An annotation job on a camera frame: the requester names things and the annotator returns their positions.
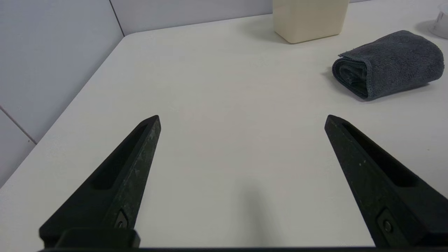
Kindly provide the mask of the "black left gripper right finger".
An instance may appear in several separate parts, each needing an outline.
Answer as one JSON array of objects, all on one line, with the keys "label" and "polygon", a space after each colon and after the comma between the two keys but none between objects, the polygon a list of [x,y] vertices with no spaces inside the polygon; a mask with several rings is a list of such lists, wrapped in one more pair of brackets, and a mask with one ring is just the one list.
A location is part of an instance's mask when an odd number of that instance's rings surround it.
[{"label": "black left gripper right finger", "polygon": [[446,197],[348,121],[324,129],[376,247],[447,249]]}]

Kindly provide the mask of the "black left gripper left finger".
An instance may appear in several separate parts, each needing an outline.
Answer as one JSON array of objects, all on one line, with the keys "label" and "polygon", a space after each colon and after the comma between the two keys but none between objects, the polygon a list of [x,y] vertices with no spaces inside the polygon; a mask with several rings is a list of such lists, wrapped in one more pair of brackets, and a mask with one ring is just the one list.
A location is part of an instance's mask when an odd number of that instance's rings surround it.
[{"label": "black left gripper left finger", "polygon": [[158,139],[159,116],[141,121],[40,227],[46,250],[138,248],[134,229]]}]

